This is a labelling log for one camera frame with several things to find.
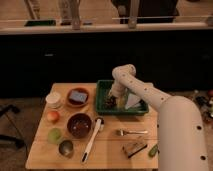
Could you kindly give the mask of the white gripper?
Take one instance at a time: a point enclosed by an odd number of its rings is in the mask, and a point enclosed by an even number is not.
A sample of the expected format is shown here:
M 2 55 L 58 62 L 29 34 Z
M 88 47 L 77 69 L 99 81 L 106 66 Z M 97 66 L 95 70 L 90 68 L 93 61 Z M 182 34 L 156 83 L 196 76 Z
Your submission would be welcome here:
M 124 109 L 127 103 L 128 96 L 124 95 L 124 93 L 125 93 L 125 87 L 118 81 L 114 81 L 109 91 L 109 95 L 118 98 L 117 99 L 118 109 Z

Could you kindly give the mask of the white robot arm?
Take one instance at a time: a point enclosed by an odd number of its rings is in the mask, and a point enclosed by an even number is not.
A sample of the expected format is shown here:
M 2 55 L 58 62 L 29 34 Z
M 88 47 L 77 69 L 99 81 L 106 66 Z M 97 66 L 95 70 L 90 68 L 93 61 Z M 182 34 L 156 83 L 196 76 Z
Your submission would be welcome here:
M 126 88 L 157 113 L 158 171 L 210 171 L 201 112 L 184 97 L 170 95 L 137 79 L 132 64 L 112 70 L 112 95 L 121 97 Z

